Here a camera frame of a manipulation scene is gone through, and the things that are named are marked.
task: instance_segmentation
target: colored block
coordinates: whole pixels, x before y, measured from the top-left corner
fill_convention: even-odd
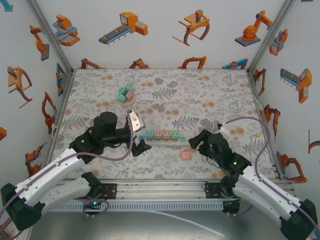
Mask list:
[[[146,137],[142,135],[138,135],[138,141],[141,141],[141,140],[146,140]]]
[[[145,133],[145,138],[146,139],[154,139],[154,131],[147,131]]]
[[[170,131],[163,131],[162,132],[162,139],[170,140],[171,139],[171,132]]]
[[[171,139],[172,140],[179,140],[180,133],[178,131],[172,131],[171,132]]]
[[[155,131],[154,139],[162,139],[162,131]]]
[[[186,136],[180,136],[179,141],[180,141],[180,143],[186,143],[187,142],[187,137]]]
[[[0,141],[4,139],[7,136],[7,130],[4,128],[0,127]]]
[[[125,98],[130,101],[134,97],[134,92],[133,91],[128,91],[125,95]]]
[[[191,160],[190,152],[189,151],[182,151],[181,152],[181,160],[183,160],[183,161]]]
[[[125,86],[125,90],[127,92],[133,92],[135,89],[132,85],[128,84],[127,86]]]
[[[120,88],[118,93],[125,96],[127,94],[126,88],[124,87]]]
[[[124,95],[122,95],[122,94],[118,94],[118,100],[120,101],[120,102],[122,102],[122,103],[124,103],[124,102],[126,102],[126,97],[124,96]]]

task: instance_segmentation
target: floral tablecloth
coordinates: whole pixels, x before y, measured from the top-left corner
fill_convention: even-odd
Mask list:
[[[258,117],[247,74],[244,70],[226,69],[79,69],[75,72],[60,133],[72,123],[55,144],[52,159],[58,157],[75,137],[93,125],[104,111],[117,114],[121,128],[127,107],[117,101],[118,89],[131,84],[136,102],[130,109],[144,118],[150,130],[194,131],[213,130],[213,122],[241,116]],[[230,147],[252,163],[265,142],[261,125],[253,120],[230,123]],[[191,160],[182,160],[181,152],[189,150]],[[119,148],[104,149],[104,156],[120,157]],[[259,170],[274,178],[268,151],[259,159]],[[71,173],[77,178],[93,172],[100,179],[209,179],[222,178],[224,173],[207,163],[206,158],[190,147],[154,146],[139,157],[132,154],[123,161],[110,162],[95,158],[84,168]]]

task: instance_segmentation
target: gray leaf pattern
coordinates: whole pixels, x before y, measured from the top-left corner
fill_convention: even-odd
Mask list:
[[[251,94],[244,70],[206,69],[79,69],[75,72],[71,94],[59,130],[65,134],[56,141],[52,159],[57,158],[79,135],[93,125],[94,118],[105,111],[118,116],[117,128],[124,126],[126,111],[136,111],[150,130],[212,131],[217,123],[235,117],[248,116],[255,110],[253,99],[243,97]],[[119,88],[131,84],[135,89],[136,102],[122,107],[117,102]],[[265,143],[258,122],[244,119],[229,124],[233,130],[228,140],[232,150],[254,163]],[[244,134],[237,133],[243,128]],[[126,153],[125,144],[118,148],[106,147],[103,156],[118,158]],[[190,151],[191,160],[182,161],[181,152]],[[259,160],[259,170],[268,178],[274,178],[268,151]],[[221,170],[209,165],[198,151],[189,146],[154,146],[139,157],[130,154],[123,161],[112,162],[95,158],[90,164],[77,169],[67,178],[78,178],[85,172],[94,172],[101,179],[209,179],[222,178]]]

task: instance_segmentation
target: pink round base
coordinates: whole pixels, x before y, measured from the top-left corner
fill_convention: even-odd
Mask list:
[[[132,106],[137,100],[137,96],[135,94],[133,94],[133,98],[130,101],[125,101],[125,102],[121,102],[118,100],[119,104],[123,107],[130,107]]]

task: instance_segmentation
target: small pink square block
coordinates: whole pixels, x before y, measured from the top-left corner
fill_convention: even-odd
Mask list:
[[[181,152],[181,160],[191,160],[190,152],[189,151],[182,151]]]
[[[163,131],[162,132],[162,139],[171,139],[171,132],[170,131]]]
[[[155,131],[153,138],[154,139],[162,139],[162,131]]]
[[[128,91],[125,95],[125,98],[128,100],[128,101],[131,101],[131,99],[134,97],[134,93],[132,91]]]

